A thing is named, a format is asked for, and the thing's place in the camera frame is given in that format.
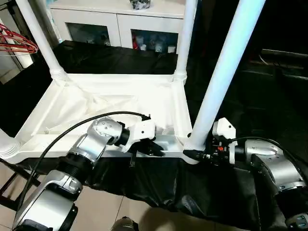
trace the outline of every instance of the object on cabinet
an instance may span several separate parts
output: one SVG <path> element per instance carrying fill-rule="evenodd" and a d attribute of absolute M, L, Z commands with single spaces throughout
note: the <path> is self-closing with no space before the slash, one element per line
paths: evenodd
<path fill-rule="evenodd" d="M 168 53 L 175 53 L 176 47 L 175 46 L 168 46 Z"/>
<path fill-rule="evenodd" d="M 133 9 L 144 10 L 150 7 L 151 0 L 129 0 Z"/>
<path fill-rule="evenodd" d="M 145 45 L 145 44 L 142 44 L 142 46 L 140 47 L 140 50 L 146 51 L 146 45 Z"/>
<path fill-rule="evenodd" d="M 138 47 L 141 48 L 141 46 L 144 44 L 143 36 L 136 36 L 136 42 L 138 44 Z"/>

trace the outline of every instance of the shelf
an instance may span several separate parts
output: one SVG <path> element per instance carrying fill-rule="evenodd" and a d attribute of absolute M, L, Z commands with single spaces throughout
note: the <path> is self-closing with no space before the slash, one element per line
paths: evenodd
<path fill-rule="evenodd" d="M 50 8 L 183 19 L 185 0 L 152 0 L 146 10 L 134 10 L 129 0 L 57 0 Z"/>

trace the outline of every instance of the white cabinet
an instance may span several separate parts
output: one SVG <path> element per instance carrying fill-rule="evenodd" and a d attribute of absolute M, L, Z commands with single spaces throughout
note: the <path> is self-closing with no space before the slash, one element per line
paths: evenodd
<path fill-rule="evenodd" d="M 152 0 L 146 10 L 133 10 L 129 0 L 57 0 L 50 7 L 62 40 L 176 51 L 185 0 Z"/>

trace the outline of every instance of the white pole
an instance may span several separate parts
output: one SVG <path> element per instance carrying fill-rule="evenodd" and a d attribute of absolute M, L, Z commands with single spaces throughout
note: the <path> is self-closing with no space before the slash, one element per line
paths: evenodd
<path fill-rule="evenodd" d="M 21 11 L 25 21 L 38 44 L 41 53 L 50 69 L 51 77 L 53 79 L 67 80 L 67 75 L 63 68 L 59 65 L 40 25 L 36 19 L 28 0 L 16 0 L 19 10 Z"/>
<path fill-rule="evenodd" d="M 193 132 L 186 149 L 204 150 L 204 142 L 213 126 L 251 34 L 266 0 L 240 0 L 211 81 L 207 87 Z"/>
<path fill-rule="evenodd" d="M 177 69 L 174 72 L 174 80 L 187 79 L 187 59 L 189 48 L 192 40 L 194 17 L 196 13 L 198 0 L 186 0 L 184 23 L 182 29 L 182 36 L 180 41 Z"/>
<path fill-rule="evenodd" d="M 21 147 L 20 142 L 12 137 L 9 137 L 4 131 L 0 129 L 0 158 L 8 159 L 15 155 Z"/>

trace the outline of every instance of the black tablecloth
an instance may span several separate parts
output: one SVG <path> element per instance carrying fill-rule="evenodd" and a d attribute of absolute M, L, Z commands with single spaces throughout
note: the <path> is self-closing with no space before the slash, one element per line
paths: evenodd
<path fill-rule="evenodd" d="M 175 54 L 68 41 L 54 51 L 68 73 L 172 74 L 177 60 Z M 206 58 L 189 59 L 185 91 L 192 122 L 214 66 L 215 62 Z M 1 99 L 5 99 L 0 127 L 14 136 L 50 82 L 48 67 L 42 61 L 5 84 L 0 91 Z M 218 118 L 226 117 L 237 128 L 238 137 L 271 138 L 308 160 L 307 87 L 307 80 L 286 77 L 279 68 L 267 68 L 257 74 L 254 67 L 241 66 Z M 35 161 L 27 159 L 20 165 L 27 168 Z M 242 166 L 219 168 L 204 163 L 190 166 L 181 159 L 140 158 L 132 170 L 128 163 L 128 158 L 101 159 L 87 184 L 151 206 L 242 229 L 285 229 L 282 215 L 262 178 Z M 56 164 L 57 159 L 45 159 L 39 171 L 48 173 Z"/>

